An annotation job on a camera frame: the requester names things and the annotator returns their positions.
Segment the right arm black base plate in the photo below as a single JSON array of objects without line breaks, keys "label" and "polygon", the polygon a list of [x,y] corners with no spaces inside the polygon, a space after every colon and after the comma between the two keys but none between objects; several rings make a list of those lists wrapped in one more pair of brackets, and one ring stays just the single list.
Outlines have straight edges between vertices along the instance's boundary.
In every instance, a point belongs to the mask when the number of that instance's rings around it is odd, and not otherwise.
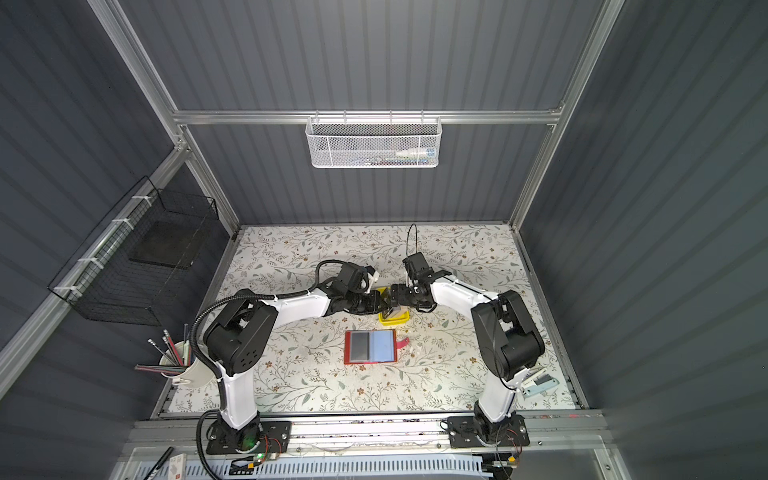
[{"label": "right arm black base plate", "polygon": [[497,423],[487,423],[470,416],[451,416],[443,422],[443,429],[454,449],[522,448],[530,445],[525,418],[519,414]]}]

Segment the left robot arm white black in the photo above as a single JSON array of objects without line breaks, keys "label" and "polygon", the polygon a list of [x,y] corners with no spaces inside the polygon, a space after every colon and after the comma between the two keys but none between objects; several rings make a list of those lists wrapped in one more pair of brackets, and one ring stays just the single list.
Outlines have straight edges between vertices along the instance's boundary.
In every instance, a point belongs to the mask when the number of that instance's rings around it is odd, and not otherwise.
[{"label": "left robot arm white black", "polygon": [[342,260],[323,260],[313,284],[303,290],[259,294],[241,289],[204,308],[191,327],[193,355],[214,375],[220,421],[235,431],[259,416],[251,370],[274,328],[339,312],[373,315],[385,310],[375,289],[378,272]]}]

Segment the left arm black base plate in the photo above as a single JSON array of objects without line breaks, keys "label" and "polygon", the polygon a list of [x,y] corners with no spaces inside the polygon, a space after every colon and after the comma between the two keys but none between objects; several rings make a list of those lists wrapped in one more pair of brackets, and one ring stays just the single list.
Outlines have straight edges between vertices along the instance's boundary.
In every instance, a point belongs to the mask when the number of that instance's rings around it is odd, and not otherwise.
[{"label": "left arm black base plate", "polygon": [[241,430],[215,420],[204,432],[203,445],[210,455],[282,454],[292,430],[288,421],[251,422]]}]

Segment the red leather card holder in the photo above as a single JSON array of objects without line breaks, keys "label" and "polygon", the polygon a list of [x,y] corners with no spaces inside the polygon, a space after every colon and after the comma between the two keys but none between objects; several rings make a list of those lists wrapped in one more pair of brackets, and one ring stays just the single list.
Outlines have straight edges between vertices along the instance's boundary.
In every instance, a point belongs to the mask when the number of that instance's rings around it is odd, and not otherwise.
[{"label": "red leather card holder", "polygon": [[350,330],[345,333],[344,364],[387,364],[398,360],[398,353],[410,343],[395,330]]}]

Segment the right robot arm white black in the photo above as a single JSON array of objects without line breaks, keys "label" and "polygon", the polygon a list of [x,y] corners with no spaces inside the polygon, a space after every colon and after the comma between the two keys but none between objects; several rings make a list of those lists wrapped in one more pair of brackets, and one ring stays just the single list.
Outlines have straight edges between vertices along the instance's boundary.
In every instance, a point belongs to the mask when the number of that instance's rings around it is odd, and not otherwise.
[{"label": "right robot arm white black", "polygon": [[489,371],[474,406],[476,429],[493,431],[514,413],[522,382],[546,350],[522,296],[471,286],[435,270],[420,252],[403,260],[408,282],[390,287],[392,302],[419,311],[449,308],[472,321],[480,357]]}]

